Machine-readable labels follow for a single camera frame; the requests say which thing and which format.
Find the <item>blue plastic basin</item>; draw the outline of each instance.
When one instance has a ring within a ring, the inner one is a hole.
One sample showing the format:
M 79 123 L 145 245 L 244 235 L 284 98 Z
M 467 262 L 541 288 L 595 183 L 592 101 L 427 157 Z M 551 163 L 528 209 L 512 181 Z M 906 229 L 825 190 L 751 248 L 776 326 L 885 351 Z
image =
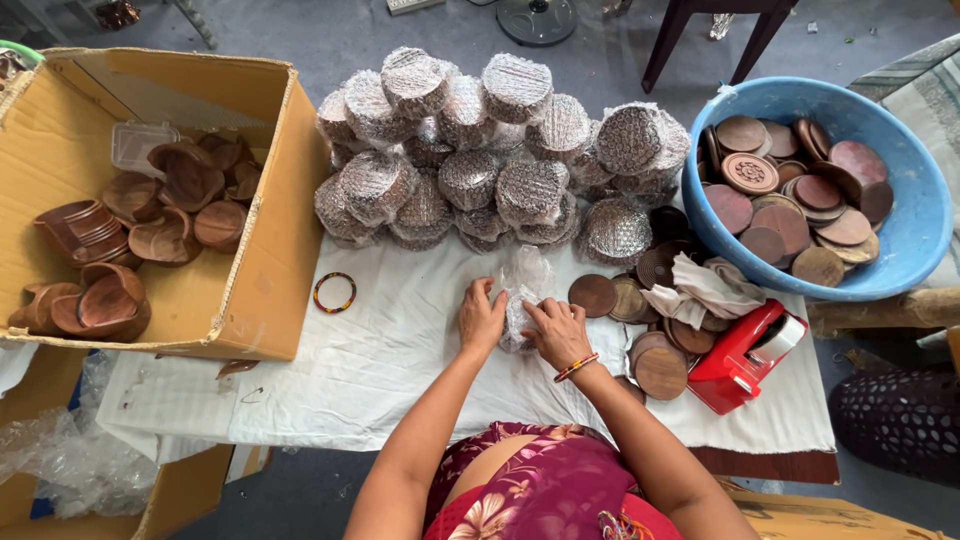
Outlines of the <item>blue plastic basin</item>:
M 735 264 L 752 282 L 825 300 L 863 302 L 901 293 L 928 276 L 943 259 L 952 232 L 947 183 L 923 144 L 892 114 L 840 86 L 798 77 L 769 77 L 710 100 L 691 130 L 694 141 L 708 125 L 745 114 L 789 125 L 800 116 L 819 122 L 832 140 L 855 140 L 886 161 L 894 207 L 877 236 L 880 258 L 854 270 L 837 287 L 804 282 L 763 262 L 720 224 L 697 174 L 696 153 L 686 158 L 684 208 L 707 246 Z

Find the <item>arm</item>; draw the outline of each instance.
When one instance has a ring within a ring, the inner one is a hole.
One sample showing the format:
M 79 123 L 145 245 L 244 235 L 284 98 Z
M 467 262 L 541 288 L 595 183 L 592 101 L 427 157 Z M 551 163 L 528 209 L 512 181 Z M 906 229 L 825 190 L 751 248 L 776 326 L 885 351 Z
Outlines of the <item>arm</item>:
M 540 307 L 524 303 L 539 330 L 526 330 L 547 362 L 558 371 L 592 353 L 582 307 L 552 298 Z M 756 540 L 723 488 L 693 454 L 631 396 L 599 362 L 569 378 L 596 407 L 620 448 L 627 468 L 649 498 L 686 540 L 724 538 Z
M 493 278 L 474 280 L 460 308 L 460 353 L 403 416 L 357 495 L 344 540 L 417 540 L 440 459 L 467 392 L 503 329 L 507 293 L 490 306 Z

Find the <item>woman's right hand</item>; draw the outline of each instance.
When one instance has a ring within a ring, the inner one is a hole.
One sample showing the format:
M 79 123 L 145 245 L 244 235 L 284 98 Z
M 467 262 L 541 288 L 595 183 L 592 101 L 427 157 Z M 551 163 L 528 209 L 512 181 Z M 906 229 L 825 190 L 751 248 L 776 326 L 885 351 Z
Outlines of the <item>woman's right hand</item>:
M 593 353 L 587 339 L 587 313 L 582 307 L 547 298 L 539 306 L 524 302 L 523 308 L 538 330 L 524 329 L 520 334 L 533 340 L 540 356 L 557 371 Z

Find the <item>red tape dispenser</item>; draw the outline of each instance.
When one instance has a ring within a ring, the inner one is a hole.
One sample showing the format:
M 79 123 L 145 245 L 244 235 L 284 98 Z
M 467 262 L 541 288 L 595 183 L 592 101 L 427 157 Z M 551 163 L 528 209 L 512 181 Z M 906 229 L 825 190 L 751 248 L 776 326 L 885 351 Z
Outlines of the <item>red tape dispenser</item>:
M 687 387 L 717 414 L 760 395 L 760 381 L 800 343 L 806 321 L 767 303 L 740 317 L 690 373 Z

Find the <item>plastic container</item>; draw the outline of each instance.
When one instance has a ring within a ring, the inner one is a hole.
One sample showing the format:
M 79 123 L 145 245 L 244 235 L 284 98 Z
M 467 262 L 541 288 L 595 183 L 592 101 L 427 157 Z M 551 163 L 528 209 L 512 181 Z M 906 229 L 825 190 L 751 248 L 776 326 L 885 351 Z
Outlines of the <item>plastic container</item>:
M 180 132 L 176 128 L 171 128 L 166 122 L 159 126 L 137 124 L 132 121 L 118 122 L 113 125 L 113 148 L 110 160 L 118 169 L 166 179 L 165 174 L 150 165 L 147 155 L 161 144 L 179 140 Z
M 743 247 L 720 224 L 700 186 L 696 153 L 686 157 L 684 208 L 690 226 L 711 251 L 752 282 L 825 300 L 864 302 L 887 298 L 916 285 L 947 251 L 953 229 L 950 194 L 940 168 L 923 144 L 877 104 L 840 86 L 798 77 L 743 83 L 711 99 L 693 122 L 693 140 L 710 125 L 736 114 L 788 125 L 799 116 L 819 122 L 834 141 L 856 140 L 886 161 L 894 207 L 877 236 L 880 258 L 856 269 L 835 288 L 804 282 L 777 270 Z

